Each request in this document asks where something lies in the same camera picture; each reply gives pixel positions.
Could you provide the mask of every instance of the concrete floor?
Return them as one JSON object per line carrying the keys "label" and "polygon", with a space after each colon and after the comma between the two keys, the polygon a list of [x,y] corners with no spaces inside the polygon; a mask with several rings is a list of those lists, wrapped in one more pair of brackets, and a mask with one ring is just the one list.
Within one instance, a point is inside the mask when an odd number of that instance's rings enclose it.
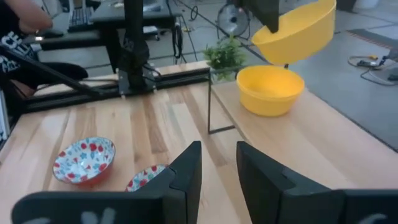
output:
{"label": "concrete floor", "polygon": [[[294,0],[281,3],[281,11],[289,11],[295,6],[305,4],[311,0]],[[195,1],[188,1],[193,6]],[[218,10],[224,5],[220,0],[197,1],[199,13],[214,21]],[[195,50],[199,60],[203,59],[202,50],[207,45],[217,42],[216,29],[204,19],[197,17],[195,21],[188,21],[190,11],[183,6],[183,15],[188,26],[194,28],[191,33]],[[377,8],[371,10],[355,10],[357,14],[336,12],[336,31],[331,43],[320,53],[313,57],[291,65],[291,69],[304,77],[307,87],[317,96],[327,101],[364,129],[386,142],[390,147],[398,149],[398,86],[384,87],[360,79],[362,72],[359,68],[348,65],[350,55],[371,55],[379,57],[386,55],[388,49],[378,47],[348,35],[346,30],[367,29],[380,35],[398,39],[398,3],[396,0],[381,0]],[[55,18],[55,24],[62,29],[67,28],[65,19],[61,15]],[[257,20],[251,21],[252,34],[261,26]],[[192,54],[193,48],[184,36],[184,53],[188,62],[195,61]],[[150,49],[150,62],[156,66],[173,64],[171,35],[160,37],[160,41],[148,40]],[[248,64],[265,63],[247,50],[243,51],[248,56]],[[110,74],[111,67],[106,65],[109,58],[104,47],[87,49],[53,50],[40,52],[41,61],[70,62],[88,68],[91,77]]]}

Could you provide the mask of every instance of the red and white bowl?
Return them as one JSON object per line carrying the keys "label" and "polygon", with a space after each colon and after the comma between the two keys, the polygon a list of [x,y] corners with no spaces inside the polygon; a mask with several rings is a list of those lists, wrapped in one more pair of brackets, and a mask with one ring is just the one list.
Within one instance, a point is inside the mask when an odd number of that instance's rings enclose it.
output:
{"label": "red and white bowl", "polygon": [[134,192],[141,187],[145,186],[150,180],[159,175],[164,169],[166,169],[167,165],[159,164],[148,167],[143,171],[136,174],[130,182],[127,184],[125,191]]}
{"label": "red and white bowl", "polygon": [[115,146],[109,139],[79,140],[57,156],[53,174],[57,180],[68,184],[95,185],[109,175],[115,153]]}

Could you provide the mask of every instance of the wooden tabletop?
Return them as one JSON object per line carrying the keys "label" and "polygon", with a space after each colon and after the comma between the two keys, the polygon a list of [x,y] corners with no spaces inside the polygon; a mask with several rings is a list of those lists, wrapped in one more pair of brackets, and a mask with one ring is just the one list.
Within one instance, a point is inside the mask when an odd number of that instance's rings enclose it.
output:
{"label": "wooden tabletop", "polygon": [[235,82],[213,91],[248,143],[294,171],[333,189],[398,188],[398,154],[308,90],[278,118],[246,110]]}
{"label": "wooden tabletop", "polygon": [[[116,146],[108,180],[91,190],[123,191],[131,178],[154,164],[169,164],[193,141],[202,142],[202,189],[198,223],[250,223],[236,169],[237,131],[208,136],[206,85],[98,101],[25,114],[0,151],[0,223],[12,206],[42,190],[82,190],[52,175],[57,154],[76,140],[109,138]],[[213,100],[214,125],[229,125]]]}

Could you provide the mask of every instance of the mat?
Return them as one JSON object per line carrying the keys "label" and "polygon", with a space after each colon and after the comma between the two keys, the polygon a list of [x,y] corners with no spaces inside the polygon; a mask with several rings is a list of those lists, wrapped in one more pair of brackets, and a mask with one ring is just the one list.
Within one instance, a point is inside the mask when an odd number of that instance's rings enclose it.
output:
{"label": "mat", "polygon": [[378,45],[387,49],[398,48],[398,40],[385,37],[383,35],[375,34],[366,29],[354,29],[347,31],[349,35],[365,40],[371,44]]}

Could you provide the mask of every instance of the yellow bowl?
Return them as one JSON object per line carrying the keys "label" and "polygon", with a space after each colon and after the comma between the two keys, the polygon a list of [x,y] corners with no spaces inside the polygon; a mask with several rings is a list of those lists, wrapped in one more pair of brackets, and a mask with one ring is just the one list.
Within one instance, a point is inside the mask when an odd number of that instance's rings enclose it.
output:
{"label": "yellow bowl", "polygon": [[240,102],[250,112],[261,116],[287,113],[304,90],[304,80],[283,67],[257,65],[238,73]]}
{"label": "yellow bowl", "polygon": [[295,63],[317,53],[333,38],[336,0],[318,0],[279,17],[275,34],[264,26],[252,42],[274,65]]}

